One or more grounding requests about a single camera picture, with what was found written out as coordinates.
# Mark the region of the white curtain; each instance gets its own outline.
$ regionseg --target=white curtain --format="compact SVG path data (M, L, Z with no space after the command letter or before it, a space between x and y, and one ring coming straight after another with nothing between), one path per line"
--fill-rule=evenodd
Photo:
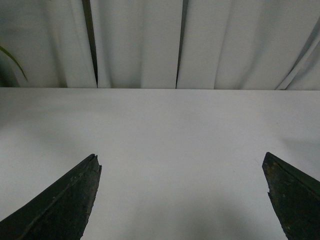
M320 90L318 0L90 3L98 83L81 0L2 0L2 84Z

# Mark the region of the white surface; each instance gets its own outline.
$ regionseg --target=white surface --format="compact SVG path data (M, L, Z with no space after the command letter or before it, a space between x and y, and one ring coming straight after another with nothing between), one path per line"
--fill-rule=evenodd
M91 153L84 240L285 240L271 152L320 179L320 92L0 88L0 219Z

